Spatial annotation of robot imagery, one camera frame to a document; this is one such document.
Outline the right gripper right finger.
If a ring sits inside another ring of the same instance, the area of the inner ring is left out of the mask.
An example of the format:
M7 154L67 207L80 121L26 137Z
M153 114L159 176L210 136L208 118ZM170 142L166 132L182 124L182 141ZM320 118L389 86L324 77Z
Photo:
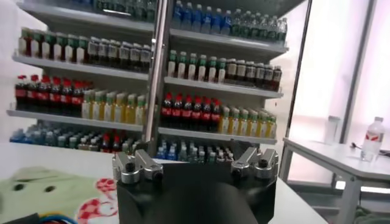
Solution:
M271 180L277 176L278 153L274 149L258 152L257 148L249 147L237 160L231 163L230 171L236 180L246 177Z

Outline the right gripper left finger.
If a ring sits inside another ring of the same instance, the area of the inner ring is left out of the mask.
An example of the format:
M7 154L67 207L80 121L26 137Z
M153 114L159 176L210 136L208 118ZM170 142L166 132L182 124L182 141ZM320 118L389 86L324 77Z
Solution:
M124 184L137 184L141 179L161 182L163 165L156 163L144 150L128 157L124 152L115 153L112 158L113 177Z

